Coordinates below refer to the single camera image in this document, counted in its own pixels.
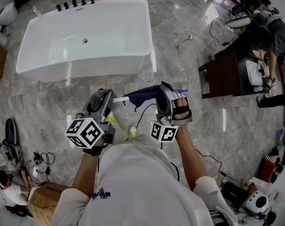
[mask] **white t-shirt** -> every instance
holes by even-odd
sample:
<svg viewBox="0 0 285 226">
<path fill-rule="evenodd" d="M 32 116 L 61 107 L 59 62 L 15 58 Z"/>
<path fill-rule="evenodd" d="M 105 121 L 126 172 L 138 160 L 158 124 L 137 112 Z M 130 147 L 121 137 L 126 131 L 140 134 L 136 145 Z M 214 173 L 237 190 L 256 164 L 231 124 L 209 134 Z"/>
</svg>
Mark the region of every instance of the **white t-shirt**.
<svg viewBox="0 0 285 226">
<path fill-rule="evenodd" d="M 237 225 L 213 178 L 198 179 L 193 193 L 175 179 L 160 148 L 122 144 L 104 153 L 91 199 L 74 188 L 62 192 L 52 225 L 212 226 L 206 204 Z"/>
<path fill-rule="evenodd" d="M 3 189 L 3 193 L 15 204 L 27 205 L 25 197 L 21 194 L 21 187 L 14 182 L 7 189 Z"/>
</svg>

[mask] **cardboard box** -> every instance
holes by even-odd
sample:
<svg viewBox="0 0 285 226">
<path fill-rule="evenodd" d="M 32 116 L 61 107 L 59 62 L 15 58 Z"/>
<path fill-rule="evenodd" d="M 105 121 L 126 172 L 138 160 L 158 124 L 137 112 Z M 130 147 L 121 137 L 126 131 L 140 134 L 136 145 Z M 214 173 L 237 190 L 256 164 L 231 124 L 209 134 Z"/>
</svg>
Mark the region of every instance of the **cardboard box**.
<svg viewBox="0 0 285 226">
<path fill-rule="evenodd" d="M 55 183 L 33 188 L 28 199 L 28 208 L 38 226 L 50 226 L 61 193 L 69 187 Z"/>
</svg>

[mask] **marble floor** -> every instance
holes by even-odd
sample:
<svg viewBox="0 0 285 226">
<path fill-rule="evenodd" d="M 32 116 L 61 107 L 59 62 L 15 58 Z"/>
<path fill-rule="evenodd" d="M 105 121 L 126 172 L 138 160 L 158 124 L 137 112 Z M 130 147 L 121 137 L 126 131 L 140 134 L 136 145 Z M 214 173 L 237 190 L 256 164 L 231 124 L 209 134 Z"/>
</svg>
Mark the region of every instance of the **marble floor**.
<svg viewBox="0 0 285 226">
<path fill-rule="evenodd" d="M 7 61 L 2 80 L 0 81 L 0 140 L 5 136 L 5 122 L 14 117 L 17 122 L 20 143 L 29 159 L 33 152 L 52 152 L 56 161 L 50 166 L 50 181 L 71 185 L 78 169 L 82 151 L 70 145 L 64 136 L 68 118 L 73 118 L 90 95 L 98 88 L 113 89 L 117 96 L 137 89 L 158 84 L 161 81 L 170 83 L 174 88 L 187 87 L 187 97 L 193 110 L 193 122 L 189 125 L 191 138 L 195 147 L 203 154 L 212 155 L 223 162 L 221 168 L 234 178 L 247 180 L 256 173 L 264 153 L 275 144 L 276 130 L 284 124 L 282 107 L 259 109 L 256 96 L 218 97 L 202 99 L 201 84 L 197 67 L 208 62 L 210 54 L 223 49 L 209 35 L 210 22 L 214 18 L 229 20 L 227 8 L 232 2 L 228 0 L 147 0 L 152 26 L 154 50 L 139 74 L 86 77 L 41 83 L 30 80 L 16 73 L 16 60 L 20 44 L 28 22 L 36 17 L 32 7 L 41 13 L 56 9 L 57 4 L 72 0 L 32 0 L 19 10 L 16 21 L 9 26 L 10 35 L 6 49 Z M 179 41 L 193 34 L 191 41 L 185 41 L 177 49 Z M 213 34 L 219 36 L 220 43 L 236 35 L 225 30 L 221 21 L 214 21 Z M 193 68 L 201 50 L 209 44 Z M 152 64 L 157 72 L 153 73 Z M 272 95 L 282 93 L 278 84 L 270 92 Z M 129 103 L 119 105 L 114 113 L 120 124 L 116 142 L 126 139 L 126 130 L 130 123 L 137 123 L 147 105 L 143 104 L 137 112 Z M 145 112 L 139 125 L 139 133 L 149 133 L 149 123 L 155 119 L 155 106 Z M 223 126 L 223 111 L 226 125 Z M 164 144 L 164 151 L 180 170 L 180 180 L 186 185 L 179 149 L 176 144 Z M 210 176 L 221 180 L 219 163 L 212 158 L 201 157 Z M 35 181 L 46 180 L 39 175 Z"/>
</svg>

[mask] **white bathtub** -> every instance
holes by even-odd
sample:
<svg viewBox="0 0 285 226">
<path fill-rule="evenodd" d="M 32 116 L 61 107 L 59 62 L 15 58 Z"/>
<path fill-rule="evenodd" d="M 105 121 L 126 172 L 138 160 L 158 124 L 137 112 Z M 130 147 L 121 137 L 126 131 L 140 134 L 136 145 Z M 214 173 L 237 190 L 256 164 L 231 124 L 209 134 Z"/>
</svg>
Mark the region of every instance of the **white bathtub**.
<svg viewBox="0 0 285 226">
<path fill-rule="evenodd" d="M 42 82 L 138 73 L 152 49 L 146 0 L 98 0 L 32 19 L 16 72 Z"/>
</svg>

